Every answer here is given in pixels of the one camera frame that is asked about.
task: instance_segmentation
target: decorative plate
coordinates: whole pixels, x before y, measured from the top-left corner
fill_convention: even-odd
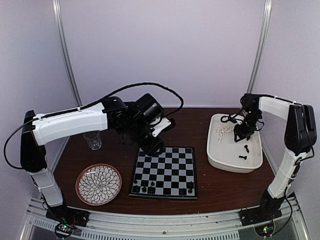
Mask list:
[[[75,190],[86,204],[99,206],[114,199],[121,188],[120,173],[108,164],[95,164],[87,167],[78,176]]]

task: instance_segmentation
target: brown wooden surface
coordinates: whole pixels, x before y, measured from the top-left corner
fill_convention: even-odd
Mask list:
[[[176,127],[160,134],[165,146],[194,147],[198,182],[198,200],[169,200],[129,197],[138,146],[119,145],[122,137],[114,130],[101,132],[102,147],[90,150],[82,134],[72,136],[54,172],[67,204],[82,209],[121,213],[174,215],[209,213],[240,209],[260,204],[260,197],[274,178],[266,158],[259,169],[251,173],[233,173],[212,167],[207,159],[207,135],[211,116],[235,113],[227,108],[183,108],[173,117]],[[122,188],[111,202],[90,206],[76,194],[78,175],[93,164],[109,164],[121,174]]]

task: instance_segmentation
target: black and white checkered board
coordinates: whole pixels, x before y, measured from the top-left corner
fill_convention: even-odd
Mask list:
[[[152,157],[140,149],[129,196],[197,200],[195,160],[193,147],[164,147],[162,154]]]

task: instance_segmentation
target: robotic arm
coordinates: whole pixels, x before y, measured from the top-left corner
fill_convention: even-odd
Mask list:
[[[257,121],[262,112],[273,114],[287,121],[284,156],[279,170],[269,187],[264,191],[260,206],[240,211],[243,226],[280,217],[280,206],[287,197],[287,190],[295,180],[301,163],[316,143],[316,121],[310,105],[301,105],[269,95],[246,93],[240,100],[246,112],[241,124],[234,126],[234,141],[248,139],[257,131]]]
[[[87,108],[62,112],[25,114],[21,135],[20,163],[32,177],[48,206],[47,217],[60,223],[85,226],[89,213],[68,208],[53,174],[47,166],[44,145],[67,136],[90,131],[115,130],[126,134],[149,156],[161,152],[164,145],[158,137],[161,131],[175,126],[164,117],[161,105],[150,94],[136,102],[123,102],[119,97],[107,97]]]

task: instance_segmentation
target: white plastic tray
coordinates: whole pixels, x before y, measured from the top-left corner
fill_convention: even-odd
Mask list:
[[[244,139],[235,142],[233,131],[235,124],[230,121],[221,122],[222,116],[225,116],[225,114],[218,113],[211,118],[206,146],[209,163],[221,170],[243,174],[250,173],[261,167],[263,154],[259,132],[254,132],[249,140]],[[223,127],[231,127],[232,131],[225,132],[221,142],[219,142],[220,136],[217,134],[217,130],[221,130]],[[245,145],[248,145],[249,153],[247,153]],[[247,156],[247,159],[244,160],[239,156]]]

